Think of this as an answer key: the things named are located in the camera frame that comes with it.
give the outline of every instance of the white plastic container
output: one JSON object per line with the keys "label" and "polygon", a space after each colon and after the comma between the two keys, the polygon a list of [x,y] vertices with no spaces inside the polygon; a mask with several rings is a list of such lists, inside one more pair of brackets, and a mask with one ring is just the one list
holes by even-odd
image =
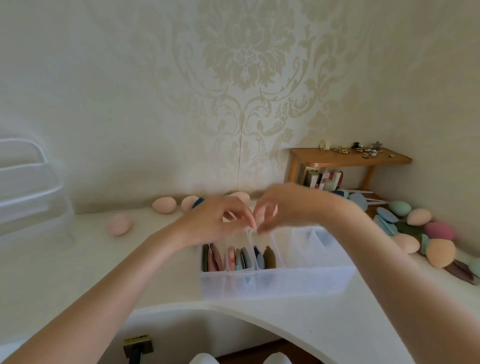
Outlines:
{"label": "white plastic container", "polygon": [[[0,168],[0,245],[47,231],[64,230],[73,209],[63,183],[35,142],[23,138],[0,139],[2,147],[36,149],[38,162]],[[12,161],[19,163],[12,153]]]}
{"label": "white plastic container", "polygon": [[[322,227],[283,230],[275,235],[243,231],[216,245],[226,266],[222,272],[201,271],[202,247],[199,248],[205,300],[335,294],[345,290],[357,270],[340,244]],[[272,248],[276,268],[258,268],[254,245],[261,253],[267,246]],[[231,271],[225,264],[229,246],[246,247],[254,266]]]}

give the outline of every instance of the yellow label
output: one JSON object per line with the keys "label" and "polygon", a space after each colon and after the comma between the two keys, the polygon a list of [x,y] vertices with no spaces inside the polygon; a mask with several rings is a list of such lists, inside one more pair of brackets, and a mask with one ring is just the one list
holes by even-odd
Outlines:
{"label": "yellow label", "polygon": [[136,342],[145,341],[145,340],[148,340],[149,338],[150,338],[149,334],[145,334],[142,336],[135,336],[134,338],[125,339],[123,341],[123,345],[135,344]]}

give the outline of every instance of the shelf leg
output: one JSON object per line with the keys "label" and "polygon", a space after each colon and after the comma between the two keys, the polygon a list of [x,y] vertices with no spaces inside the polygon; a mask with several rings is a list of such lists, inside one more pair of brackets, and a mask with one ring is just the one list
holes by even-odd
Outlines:
{"label": "shelf leg", "polygon": [[292,163],[290,164],[290,175],[288,176],[288,182],[295,182],[298,168],[299,160],[292,156]]}
{"label": "shelf leg", "polygon": [[367,174],[361,183],[360,189],[362,191],[368,191],[368,185],[370,184],[370,180],[372,179],[373,173],[375,172],[377,166],[369,166],[367,170]]}

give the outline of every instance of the white knee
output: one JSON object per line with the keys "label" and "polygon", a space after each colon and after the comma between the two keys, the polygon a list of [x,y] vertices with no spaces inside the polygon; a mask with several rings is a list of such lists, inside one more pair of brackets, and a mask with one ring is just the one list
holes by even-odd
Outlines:
{"label": "white knee", "polygon": [[218,364],[218,361],[216,361],[216,359],[210,354],[205,354],[203,352],[201,354],[197,354],[190,364]]}
{"label": "white knee", "polygon": [[275,354],[270,355],[264,361],[264,364],[292,364],[292,362],[285,354],[276,352]]}

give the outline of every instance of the white table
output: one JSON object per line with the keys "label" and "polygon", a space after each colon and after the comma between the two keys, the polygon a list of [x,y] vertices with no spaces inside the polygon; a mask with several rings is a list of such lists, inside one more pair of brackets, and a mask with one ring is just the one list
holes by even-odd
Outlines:
{"label": "white table", "polygon": [[[132,231],[113,238],[106,225],[115,211],[75,216],[74,242],[29,241],[0,254],[0,344],[24,340],[104,277],[148,235],[177,219],[151,208],[127,211]],[[480,289],[419,255],[423,274],[480,318]],[[196,248],[177,253],[159,271],[132,315],[172,309],[212,309],[268,329],[326,363],[412,363],[400,338],[357,274],[340,295],[227,302],[201,300]]]}

